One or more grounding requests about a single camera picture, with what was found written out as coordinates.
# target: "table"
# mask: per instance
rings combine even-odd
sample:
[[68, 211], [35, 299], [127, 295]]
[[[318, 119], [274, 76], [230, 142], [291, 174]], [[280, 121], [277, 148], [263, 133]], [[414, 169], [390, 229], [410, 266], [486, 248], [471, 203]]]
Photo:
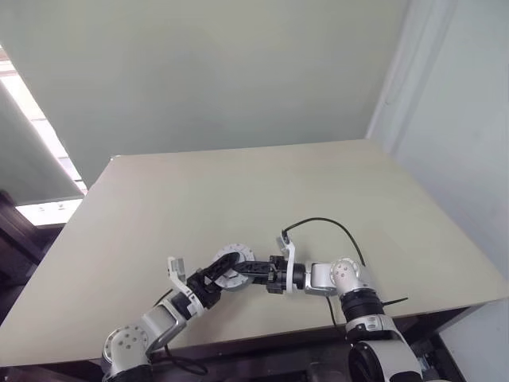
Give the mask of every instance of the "table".
[[[507, 282], [423, 189], [373, 142], [118, 156], [91, 187], [0, 327], [0, 364], [100, 357], [105, 337], [137, 320], [169, 288], [166, 258], [190, 275], [229, 243], [257, 259], [309, 216], [345, 224], [393, 316], [473, 306]], [[297, 261], [355, 257], [337, 227], [291, 232]], [[344, 317], [336, 304], [338, 321]], [[172, 348], [331, 325], [323, 298], [224, 292]]]

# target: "beige tabletop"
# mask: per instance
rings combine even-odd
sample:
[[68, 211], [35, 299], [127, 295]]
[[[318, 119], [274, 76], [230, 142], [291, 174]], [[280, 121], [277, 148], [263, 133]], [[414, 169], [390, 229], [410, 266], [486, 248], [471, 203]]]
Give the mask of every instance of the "beige tabletop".
[[[169, 288], [166, 258], [187, 274], [225, 244], [257, 259], [310, 216], [345, 224], [394, 316], [507, 297], [507, 282], [420, 186], [360, 140], [114, 158], [91, 187], [0, 328], [0, 364], [100, 357], [105, 337], [137, 320]], [[337, 227], [294, 229], [297, 261], [356, 256]], [[338, 310], [340, 322], [344, 317]], [[170, 347], [331, 325], [324, 298], [223, 292]]]

